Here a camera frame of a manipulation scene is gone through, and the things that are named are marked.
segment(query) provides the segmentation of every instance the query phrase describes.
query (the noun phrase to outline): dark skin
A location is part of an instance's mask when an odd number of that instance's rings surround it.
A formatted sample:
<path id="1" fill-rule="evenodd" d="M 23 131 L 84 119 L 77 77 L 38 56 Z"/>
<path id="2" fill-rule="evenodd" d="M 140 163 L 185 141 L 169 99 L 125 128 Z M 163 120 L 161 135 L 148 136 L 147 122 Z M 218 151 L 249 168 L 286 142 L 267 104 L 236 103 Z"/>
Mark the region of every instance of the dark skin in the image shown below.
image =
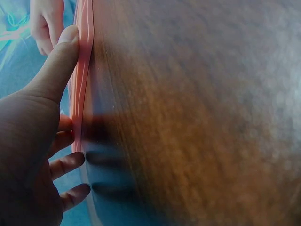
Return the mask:
<path id="1" fill-rule="evenodd" d="M 83 164 L 82 153 L 49 162 L 73 142 L 72 121 L 60 100 L 78 60 L 76 26 L 28 86 L 0 100 L 0 225 L 59 225 L 63 212 L 90 192 L 81 184 L 59 194 L 53 180 Z"/>

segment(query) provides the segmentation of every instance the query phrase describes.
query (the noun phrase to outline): wood grain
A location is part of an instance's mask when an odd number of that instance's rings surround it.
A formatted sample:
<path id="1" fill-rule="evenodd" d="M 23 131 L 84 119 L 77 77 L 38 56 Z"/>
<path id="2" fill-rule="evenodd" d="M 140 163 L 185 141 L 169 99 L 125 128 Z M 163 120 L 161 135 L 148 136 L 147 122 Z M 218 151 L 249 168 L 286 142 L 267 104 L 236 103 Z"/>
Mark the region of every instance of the wood grain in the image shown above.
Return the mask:
<path id="1" fill-rule="evenodd" d="M 299 225 L 301 1 L 93 7 L 85 151 L 120 152 L 170 224 Z"/>

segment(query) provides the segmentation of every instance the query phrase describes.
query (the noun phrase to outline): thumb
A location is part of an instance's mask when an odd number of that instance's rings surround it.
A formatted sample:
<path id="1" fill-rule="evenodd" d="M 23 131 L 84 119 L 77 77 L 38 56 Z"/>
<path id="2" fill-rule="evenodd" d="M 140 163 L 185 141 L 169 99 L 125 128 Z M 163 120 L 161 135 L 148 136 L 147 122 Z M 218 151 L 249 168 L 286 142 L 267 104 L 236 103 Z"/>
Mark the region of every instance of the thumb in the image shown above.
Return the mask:
<path id="1" fill-rule="evenodd" d="M 59 104 L 78 57 L 78 29 L 72 25 L 62 32 L 41 70 L 23 90 Z"/>

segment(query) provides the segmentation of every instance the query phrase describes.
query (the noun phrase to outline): blurred hand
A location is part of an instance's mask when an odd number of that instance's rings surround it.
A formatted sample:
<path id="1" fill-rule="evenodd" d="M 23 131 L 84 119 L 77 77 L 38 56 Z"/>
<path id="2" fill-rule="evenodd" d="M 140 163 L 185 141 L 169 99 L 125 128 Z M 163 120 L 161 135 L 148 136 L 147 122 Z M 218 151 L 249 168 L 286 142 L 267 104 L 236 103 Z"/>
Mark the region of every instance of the blurred hand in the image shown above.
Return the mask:
<path id="1" fill-rule="evenodd" d="M 63 0 L 31 0 L 31 34 L 41 54 L 49 55 L 63 31 Z"/>
<path id="2" fill-rule="evenodd" d="M 78 60 L 77 36 L 76 26 L 66 28 L 30 84 L 0 100 L 0 225 L 59 225 L 90 192 L 81 184 L 60 195 L 52 182 L 83 164 L 82 153 L 48 161 L 73 142 L 60 101 Z"/>

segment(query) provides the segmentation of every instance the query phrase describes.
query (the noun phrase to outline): finger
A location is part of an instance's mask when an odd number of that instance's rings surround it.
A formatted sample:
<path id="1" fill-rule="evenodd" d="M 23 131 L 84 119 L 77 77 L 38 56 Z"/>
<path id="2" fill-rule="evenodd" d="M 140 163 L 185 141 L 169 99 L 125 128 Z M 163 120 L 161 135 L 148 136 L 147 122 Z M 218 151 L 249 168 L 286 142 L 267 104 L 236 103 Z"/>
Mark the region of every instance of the finger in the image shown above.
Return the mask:
<path id="1" fill-rule="evenodd" d="M 73 129 L 72 119 L 67 115 L 60 115 L 60 123 L 58 125 L 58 132 L 60 131 L 71 131 Z"/>
<path id="2" fill-rule="evenodd" d="M 74 142 L 74 135 L 72 132 L 58 132 L 55 136 L 55 140 L 51 144 L 48 152 L 48 158 L 54 156 L 58 151 L 68 147 Z"/>
<path id="3" fill-rule="evenodd" d="M 52 43 L 50 38 L 45 39 L 37 39 L 37 45 L 43 49 L 43 51 L 49 55 L 51 51 L 53 50 Z"/>
<path id="4" fill-rule="evenodd" d="M 80 167 L 85 161 L 81 152 L 74 152 L 61 159 L 49 163 L 51 179 L 55 180 L 66 173 Z"/>
<path id="5" fill-rule="evenodd" d="M 47 55 L 46 52 L 43 50 L 42 46 L 39 45 L 38 43 L 37 43 L 37 47 L 38 47 L 39 52 L 40 52 L 42 55 L 44 55 L 44 56 Z"/>
<path id="6" fill-rule="evenodd" d="M 63 211 L 66 212 L 76 205 L 80 204 L 90 193 L 91 188 L 87 184 L 81 184 L 73 189 L 61 194 Z"/>
<path id="7" fill-rule="evenodd" d="M 63 91 L 79 57 L 78 30 L 67 27 L 34 79 L 23 89 L 32 96 L 39 96 L 60 103 Z"/>
<path id="8" fill-rule="evenodd" d="M 57 15 L 51 15 L 50 17 L 46 16 L 46 21 L 49 28 L 51 43 L 52 46 L 54 47 L 57 44 L 60 35 L 64 30 L 63 12 Z"/>

